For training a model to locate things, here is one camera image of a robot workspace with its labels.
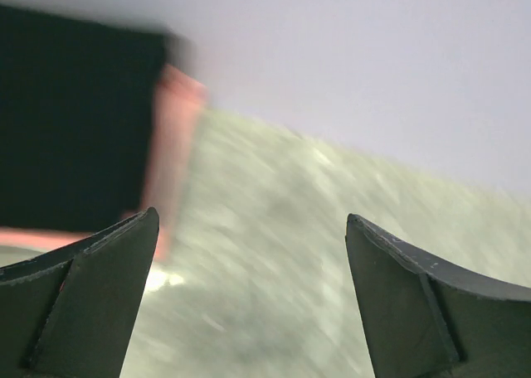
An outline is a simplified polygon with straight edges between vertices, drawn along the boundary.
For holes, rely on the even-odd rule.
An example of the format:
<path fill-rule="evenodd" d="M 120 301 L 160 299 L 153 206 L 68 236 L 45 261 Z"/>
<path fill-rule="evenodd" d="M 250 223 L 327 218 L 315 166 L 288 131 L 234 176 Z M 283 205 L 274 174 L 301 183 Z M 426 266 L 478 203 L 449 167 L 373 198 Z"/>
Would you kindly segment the black t shirt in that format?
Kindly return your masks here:
<path fill-rule="evenodd" d="M 154 207 L 169 227 L 184 48 L 161 27 L 2 5 L 2 226 L 94 232 Z"/>

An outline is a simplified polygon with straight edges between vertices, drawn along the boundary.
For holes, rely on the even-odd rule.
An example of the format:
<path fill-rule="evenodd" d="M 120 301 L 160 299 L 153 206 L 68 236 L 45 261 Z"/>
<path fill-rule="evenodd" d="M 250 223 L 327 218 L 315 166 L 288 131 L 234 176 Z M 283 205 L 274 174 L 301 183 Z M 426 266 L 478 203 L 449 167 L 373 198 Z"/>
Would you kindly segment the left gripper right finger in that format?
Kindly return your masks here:
<path fill-rule="evenodd" d="M 530 375 L 530 290 L 348 216 L 346 249 L 377 378 Z"/>

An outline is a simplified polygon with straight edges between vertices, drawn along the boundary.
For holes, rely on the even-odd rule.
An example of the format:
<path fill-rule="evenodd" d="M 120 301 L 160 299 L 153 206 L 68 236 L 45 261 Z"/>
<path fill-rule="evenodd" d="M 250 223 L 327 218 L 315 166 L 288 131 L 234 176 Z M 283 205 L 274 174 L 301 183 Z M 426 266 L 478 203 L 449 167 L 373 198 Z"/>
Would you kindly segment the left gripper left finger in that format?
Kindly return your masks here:
<path fill-rule="evenodd" d="M 158 240 L 150 207 L 1 268 L 3 377 L 117 377 Z"/>

